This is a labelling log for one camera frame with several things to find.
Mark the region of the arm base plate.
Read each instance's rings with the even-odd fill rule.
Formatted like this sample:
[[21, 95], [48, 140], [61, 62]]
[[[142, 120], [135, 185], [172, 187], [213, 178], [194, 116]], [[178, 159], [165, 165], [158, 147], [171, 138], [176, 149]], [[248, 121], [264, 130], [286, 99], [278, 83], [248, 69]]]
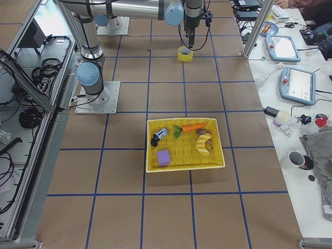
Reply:
[[127, 36], [129, 30], [129, 17], [116, 17], [109, 20], [106, 26], [97, 27], [98, 36]]
[[116, 114], [120, 84], [120, 81], [105, 81], [104, 89], [97, 98], [87, 95], [78, 99], [75, 113], [78, 115]]

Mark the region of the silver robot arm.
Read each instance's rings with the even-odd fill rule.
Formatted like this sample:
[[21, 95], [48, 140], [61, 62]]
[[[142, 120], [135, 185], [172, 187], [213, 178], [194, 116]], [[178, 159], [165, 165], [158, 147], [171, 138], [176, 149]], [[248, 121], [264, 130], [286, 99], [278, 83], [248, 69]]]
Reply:
[[82, 44], [84, 59], [104, 59], [99, 46], [95, 18], [98, 15], [164, 20], [170, 26], [184, 24], [188, 48], [195, 43], [196, 28], [204, 18], [203, 1], [60, 1], [74, 14], [75, 28]]

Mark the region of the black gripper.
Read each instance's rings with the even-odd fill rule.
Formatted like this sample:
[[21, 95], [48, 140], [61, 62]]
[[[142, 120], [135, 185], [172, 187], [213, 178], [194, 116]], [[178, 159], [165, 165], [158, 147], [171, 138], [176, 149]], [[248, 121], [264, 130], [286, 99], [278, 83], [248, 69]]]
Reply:
[[195, 29], [200, 25], [201, 14], [190, 17], [185, 14], [184, 30], [185, 36], [188, 37], [188, 47], [193, 48], [195, 43]]

